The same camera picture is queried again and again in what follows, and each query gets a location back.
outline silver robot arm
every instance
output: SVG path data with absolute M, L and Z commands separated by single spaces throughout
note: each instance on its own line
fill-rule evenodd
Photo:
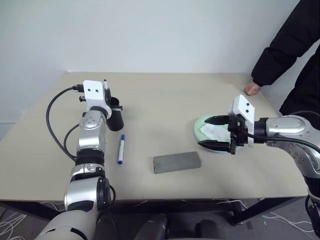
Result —
M 112 110 L 105 95 L 110 90 L 104 85 L 83 83 L 85 98 L 80 100 L 87 101 L 87 112 L 79 123 L 75 166 L 64 195 L 66 212 L 52 219 L 36 240 L 91 240 L 100 212 L 112 202 L 105 171 L 107 119 Z
M 267 146 L 286 151 L 308 186 L 306 210 L 315 234 L 320 237 L 320 131 L 301 116 L 286 115 L 254 121 L 254 112 L 255 108 L 243 95 L 236 97 L 228 115 L 213 116 L 205 121 L 213 125 L 228 124 L 231 141 L 204 140 L 198 144 L 231 154 L 236 153 L 236 146 L 248 144 L 252 147 L 253 143 L 266 143 Z

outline table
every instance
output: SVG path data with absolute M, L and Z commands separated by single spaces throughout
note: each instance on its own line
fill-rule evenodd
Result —
M 108 79 L 111 94 L 123 105 L 124 128 L 106 134 L 105 167 L 121 200 L 291 198 L 307 186 L 291 157 L 256 144 L 236 155 L 212 153 L 197 144 L 193 124 L 205 115 L 225 115 L 250 81 L 240 73 L 65 73 L 0 142 L 0 199 L 62 201 L 74 163 L 50 136 L 45 112 L 61 90 L 84 80 Z M 60 141 L 77 124 L 86 103 L 70 91 L 52 107 L 50 122 Z M 256 120 L 276 117 L 261 93 L 247 97 Z M 67 146 L 75 153 L 77 130 Z M 117 164 L 121 134 L 124 163 Z M 153 157 L 197 151 L 201 168 L 154 174 Z

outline green plate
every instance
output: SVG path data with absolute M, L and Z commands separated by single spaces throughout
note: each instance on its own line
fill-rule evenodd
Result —
M 197 142 L 199 141 L 203 141 L 203 140 L 216 140 L 216 139 L 210 139 L 208 138 L 204 133 L 201 132 L 201 128 L 208 124 L 208 123 L 205 123 L 205 120 L 208 119 L 208 118 L 211 118 L 213 115 L 208 115 L 208 116 L 203 116 L 203 117 L 200 117 L 195 123 L 194 123 L 194 126 L 193 126 L 193 133 L 194 133 L 194 137 L 195 137 L 195 140 Z M 220 127 L 222 128 L 225 128 L 225 129 L 228 129 L 228 124 L 225 124 L 225 125 L 221 125 Z M 226 138 L 224 141 L 225 142 L 230 142 L 230 137 L 229 138 Z M 213 152 L 213 153 L 220 153 L 220 154 L 225 154 L 225 153 L 228 153 L 227 151 L 217 151 L 217 150 L 211 150 L 211 149 L 208 149 L 206 148 L 207 150 Z

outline human hand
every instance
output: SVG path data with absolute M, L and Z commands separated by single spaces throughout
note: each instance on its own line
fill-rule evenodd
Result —
M 243 90 L 247 95 L 252 96 L 256 95 L 259 92 L 260 86 L 252 81 L 247 86 L 245 86 Z

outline black jacket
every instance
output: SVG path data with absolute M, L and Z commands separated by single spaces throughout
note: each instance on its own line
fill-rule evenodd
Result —
M 287 18 L 270 47 L 264 49 L 251 76 L 260 87 L 273 84 L 320 38 L 320 1 L 301 0 Z M 296 111 L 320 113 L 320 48 L 309 59 L 299 74 L 280 112 L 287 115 Z M 298 114 L 320 129 L 320 118 L 315 114 Z

